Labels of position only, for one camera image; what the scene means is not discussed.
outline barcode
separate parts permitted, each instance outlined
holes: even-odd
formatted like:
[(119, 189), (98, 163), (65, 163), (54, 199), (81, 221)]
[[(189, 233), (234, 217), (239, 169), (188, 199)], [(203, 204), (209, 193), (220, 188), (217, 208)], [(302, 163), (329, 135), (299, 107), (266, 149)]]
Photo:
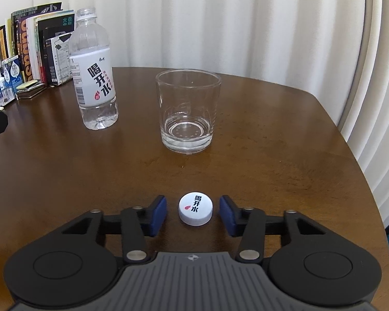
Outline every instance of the barcode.
[(81, 105), (85, 105), (85, 99), (84, 99), (84, 91), (81, 87), (75, 87), (76, 92), (76, 98), (78, 99), (78, 103)]

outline bottle label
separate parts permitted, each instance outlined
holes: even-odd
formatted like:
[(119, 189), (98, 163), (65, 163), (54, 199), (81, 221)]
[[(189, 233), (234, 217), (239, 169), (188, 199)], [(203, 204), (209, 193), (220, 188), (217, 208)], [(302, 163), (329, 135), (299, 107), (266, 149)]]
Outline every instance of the bottle label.
[(97, 106), (115, 97), (109, 48), (69, 57), (79, 105)]

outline glass rim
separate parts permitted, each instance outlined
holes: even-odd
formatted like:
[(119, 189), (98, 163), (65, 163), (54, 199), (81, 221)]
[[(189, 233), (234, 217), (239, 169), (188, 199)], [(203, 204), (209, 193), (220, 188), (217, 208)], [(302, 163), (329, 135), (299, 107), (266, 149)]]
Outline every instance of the glass rim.
[[(160, 79), (162, 76), (169, 74), (171, 72), (201, 72), (203, 74), (208, 74), (210, 76), (213, 76), (214, 78), (217, 79), (217, 81), (215, 83), (208, 84), (208, 85), (199, 85), (199, 86), (192, 87), (192, 86), (171, 84), (171, 83), (164, 82)], [(214, 72), (209, 72), (209, 71), (200, 70), (200, 69), (167, 69), (167, 70), (164, 70), (162, 72), (159, 72), (156, 75), (156, 82), (158, 84), (167, 85), (169, 87), (181, 87), (181, 88), (185, 88), (185, 89), (203, 89), (203, 88), (215, 87), (215, 86), (220, 85), (222, 83), (222, 78), (218, 74), (215, 74)]]

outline gray ribbed panel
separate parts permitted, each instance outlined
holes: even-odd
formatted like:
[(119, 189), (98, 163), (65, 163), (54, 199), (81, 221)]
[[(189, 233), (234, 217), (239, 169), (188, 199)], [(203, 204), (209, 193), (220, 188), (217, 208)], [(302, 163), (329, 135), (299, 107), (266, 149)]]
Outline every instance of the gray ribbed panel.
[[(155, 261), (128, 267), (104, 296), (68, 311), (315, 311), (278, 290), (258, 265), (227, 252), (160, 252)], [(34, 311), (23, 304), (12, 311)], [(341, 311), (374, 311), (362, 303)]]

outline wooden table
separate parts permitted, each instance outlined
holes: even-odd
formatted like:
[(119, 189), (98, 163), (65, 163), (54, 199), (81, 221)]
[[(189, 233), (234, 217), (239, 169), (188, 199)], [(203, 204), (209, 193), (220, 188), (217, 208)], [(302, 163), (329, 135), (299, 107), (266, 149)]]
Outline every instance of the wooden table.
[[(0, 311), (12, 303), (2, 278), (7, 258), (23, 245), (90, 209), (117, 214), (168, 199), (168, 216), (152, 250), (235, 250), (217, 214), (218, 199), (268, 215), (295, 209), (380, 262), (373, 304), (389, 310), (389, 247), (380, 215), (350, 149), (310, 94), (258, 80), (222, 76), (212, 144), (182, 155), (160, 139), (155, 75), (160, 69), (115, 68), (119, 119), (90, 131), (71, 83), (6, 108), (0, 135)], [(181, 196), (200, 191), (214, 202), (202, 227), (179, 220)], [(268, 237), (266, 255), (278, 248)], [(107, 247), (120, 255), (119, 236)]]

